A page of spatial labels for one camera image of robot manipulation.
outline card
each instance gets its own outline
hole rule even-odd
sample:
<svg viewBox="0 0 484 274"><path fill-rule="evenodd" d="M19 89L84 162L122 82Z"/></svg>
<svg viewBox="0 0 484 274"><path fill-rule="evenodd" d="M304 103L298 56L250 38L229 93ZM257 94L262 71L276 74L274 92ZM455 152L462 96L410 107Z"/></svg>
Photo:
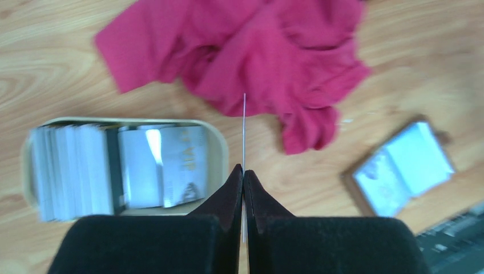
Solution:
<svg viewBox="0 0 484 274"><path fill-rule="evenodd" d="M121 131L118 136L126 207L163 206L159 130L149 136L147 130Z"/></svg>
<svg viewBox="0 0 484 274"><path fill-rule="evenodd" d="M162 128L163 204L173 207L206 196L207 136L204 128Z"/></svg>

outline wood grain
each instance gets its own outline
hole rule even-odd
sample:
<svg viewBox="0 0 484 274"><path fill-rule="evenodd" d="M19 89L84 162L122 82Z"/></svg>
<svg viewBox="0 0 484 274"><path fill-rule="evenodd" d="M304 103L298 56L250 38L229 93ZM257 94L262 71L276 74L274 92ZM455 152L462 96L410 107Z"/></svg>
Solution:
<svg viewBox="0 0 484 274"><path fill-rule="evenodd" d="M0 2L0 273L45 273L71 224L38 223L22 197L19 150L33 128L59 116L196 118L227 138L241 161L241 120L227 118L180 83L118 95L92 37L132 0ZM339 105L338 139L285 156L271 115L247 120L247 167L300 216L358 215L339 173L416 113L450 132L459 173L398 217L418 232L484 199L482 0L372 0L358 37L373 76ZM247 272L242 247L240 273Z"/></svg>

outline pink cloth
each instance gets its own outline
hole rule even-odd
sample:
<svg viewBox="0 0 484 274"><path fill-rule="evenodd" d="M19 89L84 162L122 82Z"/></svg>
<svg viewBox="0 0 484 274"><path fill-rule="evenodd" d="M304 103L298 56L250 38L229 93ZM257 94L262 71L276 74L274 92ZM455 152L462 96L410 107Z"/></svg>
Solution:
<svg viewBox="0 0 484 274"><path fill-rule="evenodd" d="M368 74L359 0L139 0L95 38L121 93L180 76L227 116L271 113L287 154L321 149Z"/></svg>

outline stack of cards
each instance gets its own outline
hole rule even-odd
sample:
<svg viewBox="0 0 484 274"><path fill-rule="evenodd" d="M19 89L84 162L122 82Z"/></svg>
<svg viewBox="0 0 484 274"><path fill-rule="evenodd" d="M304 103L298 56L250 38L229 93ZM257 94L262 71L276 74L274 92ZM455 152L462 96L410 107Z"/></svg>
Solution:
<svg viewBox="0 0 484 274"><path fill-rule="evenodd" d="M206 196L200 126L44 126L31 131L41 221L174 207Z"/></svg>
<svg viewBox="0 0 484 274"><path fill-rule="evenodd" d="M31 140L42 221L114 213L104 130L91 124L40 127Z"/></svg>

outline beige tray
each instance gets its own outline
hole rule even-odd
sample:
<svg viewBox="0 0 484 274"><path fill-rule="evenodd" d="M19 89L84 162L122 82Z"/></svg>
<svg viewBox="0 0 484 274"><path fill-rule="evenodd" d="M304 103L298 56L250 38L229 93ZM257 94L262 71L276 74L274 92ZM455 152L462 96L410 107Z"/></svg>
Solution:
<svg viewBox="0 0 484 274"><path fill-rule="evenodd" d="M61 117L50 120L49 124L118 124L121 126L139 126L142 124L177 124L178 126L202 126L208 139L208 185L207 197L210 197L226 181L228 176L228 146L225 138L214 126L200 120L181 119L135 119L135 118L95 118L95 117ZM38 207L35 196L31 164L31 140L27 137L21 150L22 185L25 200L34 208ZM205 199L178 205L172 208L127 209L122 215L185 215L201 205Z"/></svg>

